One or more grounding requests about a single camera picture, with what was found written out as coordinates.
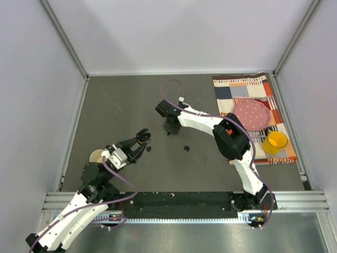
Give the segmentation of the glossy black charging case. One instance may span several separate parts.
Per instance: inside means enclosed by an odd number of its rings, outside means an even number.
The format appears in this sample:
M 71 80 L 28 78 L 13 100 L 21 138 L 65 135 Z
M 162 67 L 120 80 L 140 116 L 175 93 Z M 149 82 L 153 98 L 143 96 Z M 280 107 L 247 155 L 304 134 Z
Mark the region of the glossy black charging case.
M 146 143 L 150 140 L 151 134 L 148 131 L 148 128 L 143 128 L 136 134 L 138 144 Z

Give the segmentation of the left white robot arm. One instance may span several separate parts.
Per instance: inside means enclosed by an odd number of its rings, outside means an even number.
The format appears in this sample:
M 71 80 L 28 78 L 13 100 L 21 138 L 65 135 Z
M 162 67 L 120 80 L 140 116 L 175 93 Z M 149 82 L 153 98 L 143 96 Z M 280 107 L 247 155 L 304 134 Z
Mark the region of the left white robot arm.
M 118 204 L 137 195 L 135 190 L 125 196 L 110 180 L 119 178 L 129 186 L 119 172 L 127 165 L 135 164 L 151 140 L 149 133 L 107 145 L 92 152 L 83 167 L 82 185 L 59 215 L 43 230 L 26 238 L 30 252 L 65 252 L 74 239 L 102 212 L 114 209 Z

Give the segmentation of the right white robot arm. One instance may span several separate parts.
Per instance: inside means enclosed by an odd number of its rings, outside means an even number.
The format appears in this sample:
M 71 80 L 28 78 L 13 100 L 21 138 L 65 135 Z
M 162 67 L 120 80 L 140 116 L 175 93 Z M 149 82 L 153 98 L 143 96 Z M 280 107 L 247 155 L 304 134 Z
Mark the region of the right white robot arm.
M 193 109 L 183 102 L 174 105 L 166 100 L 155 108 L 166 118 L 163 128 L 169 134 L 177 135 L 182 127 L 196 129 L 211 135 L 218 150 L 231 160 L 242 180 L 243 192 L 229 195 L 231 208 L 236 211 L 276 207 L 274 194 L 259 175 L 254 163 L 256 148 L 238 118 L 230 113 L 226 117 L 210 115 Z

